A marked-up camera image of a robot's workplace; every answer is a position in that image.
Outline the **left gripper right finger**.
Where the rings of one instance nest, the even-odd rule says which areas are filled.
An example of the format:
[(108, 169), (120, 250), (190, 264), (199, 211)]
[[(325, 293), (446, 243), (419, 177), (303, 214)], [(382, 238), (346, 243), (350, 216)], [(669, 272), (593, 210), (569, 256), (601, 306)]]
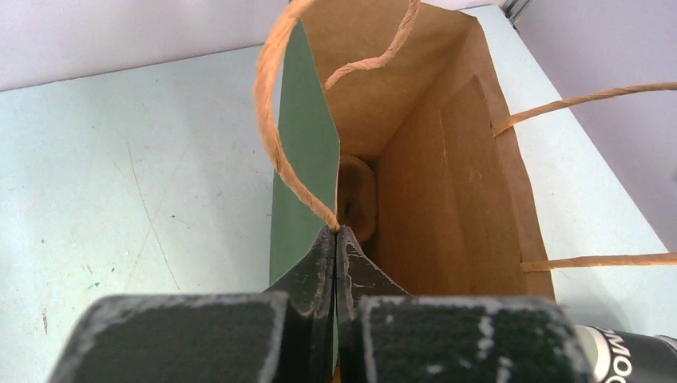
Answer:
[(572, 323), (534, 296), (413, 296), (336, 235), (344, 382), (591, 382)]

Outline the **black paper coffee cup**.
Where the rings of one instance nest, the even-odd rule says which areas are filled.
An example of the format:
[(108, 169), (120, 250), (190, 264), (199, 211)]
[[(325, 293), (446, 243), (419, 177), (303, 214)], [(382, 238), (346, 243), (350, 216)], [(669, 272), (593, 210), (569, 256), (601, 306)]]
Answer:
[(575, 326), (597, 382), (676, 383), (676, 340)]

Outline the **green paper bag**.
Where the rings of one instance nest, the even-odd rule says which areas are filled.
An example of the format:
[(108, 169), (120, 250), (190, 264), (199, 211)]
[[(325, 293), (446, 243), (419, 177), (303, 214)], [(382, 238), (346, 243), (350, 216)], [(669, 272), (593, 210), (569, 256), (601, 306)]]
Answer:
[(506, 20), (419, 1), (292, 1), (256, 66), (259, 131), (275, 169), (270, 279), (341, 225), (342, 154), (377, 184), (360, 243), (413, 294), (532, 294), (571, 302), (594, 266), (665, 250)]

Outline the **single brown cup carrier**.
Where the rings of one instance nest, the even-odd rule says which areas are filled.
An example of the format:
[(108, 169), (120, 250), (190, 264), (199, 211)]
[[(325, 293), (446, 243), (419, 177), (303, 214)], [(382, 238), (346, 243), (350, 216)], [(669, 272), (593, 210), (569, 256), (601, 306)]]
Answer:
[(348, 226), (359, 243), (377, 228), (377, 184), (371, 168), (357, 156), (342, 154), (337, 183), (338, 222)]

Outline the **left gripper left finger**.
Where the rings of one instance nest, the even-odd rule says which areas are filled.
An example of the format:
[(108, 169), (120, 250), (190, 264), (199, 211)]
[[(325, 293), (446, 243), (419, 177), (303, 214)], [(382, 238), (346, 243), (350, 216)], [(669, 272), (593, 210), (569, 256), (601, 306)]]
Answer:
[(100, 298), (75, 325), (52, 382), (329, 382), (336, 237), (255, 294)]

